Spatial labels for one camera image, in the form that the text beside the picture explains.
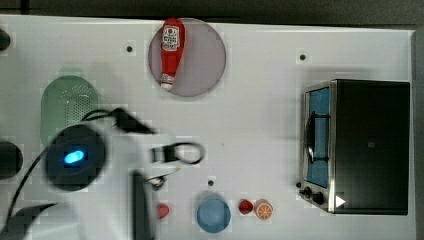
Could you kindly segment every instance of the white table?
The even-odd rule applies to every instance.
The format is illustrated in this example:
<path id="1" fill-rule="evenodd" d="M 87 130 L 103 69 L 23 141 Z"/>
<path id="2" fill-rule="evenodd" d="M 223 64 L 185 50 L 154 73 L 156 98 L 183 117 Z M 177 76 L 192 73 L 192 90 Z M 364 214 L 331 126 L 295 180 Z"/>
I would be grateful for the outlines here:
<path id="1" fill-rule="evenodd" d="M 45 87 L 78 73 L 108 105 L 207 146 L 199 168 L 172 175 L 159 192 L 171 208 L 160 239 L 415 239 L 413 149 L 408 216 L 328 215 L 301 200 L 294 186 L 302 89 L 334 78 L 411 81 L 411 31 L 211 24 L 226 45 L 226 70 L 211 93 L 187 100 L 164 93 L 150 74 L 148 46 L 161 24 L 0 16 L 13 38 L 0 56 L 0 134 L 20 146 L 25 170 L 42 150 Z M 132 53 L 125 51 L 128 44 Z M 2 219 L 23 173 L 0 182 Z M 37 167 L 18 207 L 49 200 L 40 176 Z M 211 190 L 221 192 L 232 211 L 230 226 L 215 235 L 193 220 L 191 203 L 208 189 L 208 179 L 215 179 Z M 240 216 L 241 198 L 271 200 L 270 221 Z"/>

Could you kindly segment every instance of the black toaster oven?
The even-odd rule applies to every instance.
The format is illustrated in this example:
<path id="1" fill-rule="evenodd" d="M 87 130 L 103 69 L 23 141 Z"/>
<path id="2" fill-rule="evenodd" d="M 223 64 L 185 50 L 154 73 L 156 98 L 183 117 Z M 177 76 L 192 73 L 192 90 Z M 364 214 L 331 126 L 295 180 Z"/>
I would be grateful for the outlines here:
<path id="1" fill-rule="evenodd" d="M 302 198 L 335 214 L 408 214 L 410 84 L 336 79 L 303 100 Z"/>

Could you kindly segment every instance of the blue cup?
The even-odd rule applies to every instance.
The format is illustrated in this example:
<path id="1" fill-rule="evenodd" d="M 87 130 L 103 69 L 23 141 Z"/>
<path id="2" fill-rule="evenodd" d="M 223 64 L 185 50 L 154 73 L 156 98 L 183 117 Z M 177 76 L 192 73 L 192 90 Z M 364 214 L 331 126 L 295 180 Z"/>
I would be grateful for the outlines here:
<path id="1" fill-rule="evenodd" d="M 197 209 L 197 223 L 209 233 L 218 233 L 227 228 L 231 220 L 231 212 L 219 196 L 207 197 Z"/>

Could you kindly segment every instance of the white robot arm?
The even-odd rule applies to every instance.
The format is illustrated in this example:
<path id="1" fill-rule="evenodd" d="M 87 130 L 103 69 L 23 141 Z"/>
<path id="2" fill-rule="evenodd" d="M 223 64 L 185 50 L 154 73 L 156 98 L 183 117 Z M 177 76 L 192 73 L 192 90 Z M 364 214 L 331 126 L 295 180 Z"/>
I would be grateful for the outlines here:
<path id="1" fill-rule="evenodd" d="M 10 214 L 1 240 L 155 239 L 158 185 L 151 183 L 197 164 L 204 148 L 175 143 L 120 108 L 107 116 L 116 124 L 85 117 L 88 121 L 67 127 L 54 138 L 40 160 L 51 187 L 65 201 Z M 197 150 L 198 158 L 190 161 L 178 155 L 181 146 Z"/>

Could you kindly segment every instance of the dark background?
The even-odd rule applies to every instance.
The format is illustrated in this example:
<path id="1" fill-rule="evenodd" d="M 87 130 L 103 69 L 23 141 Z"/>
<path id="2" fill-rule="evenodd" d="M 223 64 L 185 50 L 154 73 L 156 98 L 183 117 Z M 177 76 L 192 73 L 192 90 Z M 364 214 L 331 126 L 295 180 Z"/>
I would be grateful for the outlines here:
<path id="1" fill-rule="evenodd" d="M 424 0 L 0 0 L 0 13 L 416 30 L 415 202 L 424 240 Z"/>

